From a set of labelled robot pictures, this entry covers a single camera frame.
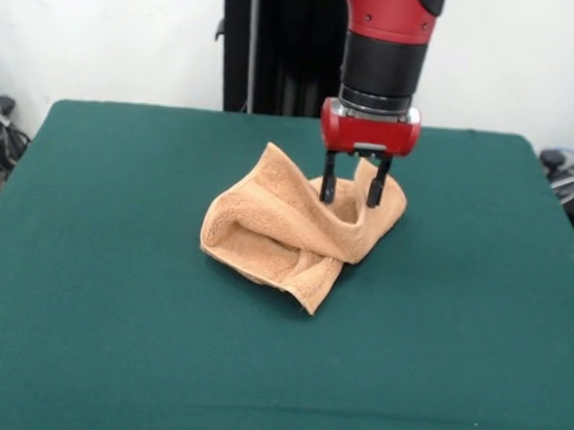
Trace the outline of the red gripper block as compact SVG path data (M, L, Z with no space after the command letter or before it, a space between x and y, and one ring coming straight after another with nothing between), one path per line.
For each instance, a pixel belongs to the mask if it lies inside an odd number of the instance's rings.
M367 205L380 205L392 157L408 155L421 132L421 112L410 107L405 115L362 113L343 105L338 98L324 100L320 114L321 135L327 149L319 200L333 202L337 186L335 171L339 152L383 155L371 182Z

